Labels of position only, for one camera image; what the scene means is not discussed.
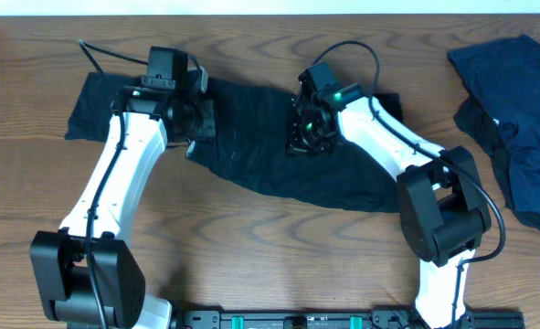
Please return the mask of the black shorts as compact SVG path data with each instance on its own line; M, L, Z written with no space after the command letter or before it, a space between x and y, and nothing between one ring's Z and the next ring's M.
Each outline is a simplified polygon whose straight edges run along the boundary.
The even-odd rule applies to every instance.
M206 95L215 103L217 136L192 142L188 160L267 196L344 210L398 212L396 182L358 145L341 139L328 154L287 154L292 93L212 78Z

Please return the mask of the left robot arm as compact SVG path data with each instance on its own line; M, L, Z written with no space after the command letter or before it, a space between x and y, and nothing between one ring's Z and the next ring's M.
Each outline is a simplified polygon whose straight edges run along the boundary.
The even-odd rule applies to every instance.
M126 86L114 102L103 151L78 202L56 231L30 246L44 315L87 328L167 328L173 305L147 292L131 251L146 182L169 141L216 134L206 84L185 90Z

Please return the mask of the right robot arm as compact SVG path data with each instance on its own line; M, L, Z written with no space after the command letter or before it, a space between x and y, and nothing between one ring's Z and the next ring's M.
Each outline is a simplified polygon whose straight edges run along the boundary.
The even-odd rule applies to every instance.
M324 154L337 138L360 147L396 182L402 233L419 257L415 309L429 328L456 328L470 264L491 227L493 203L462 147L420 138L358 84L302 82L289 149Z

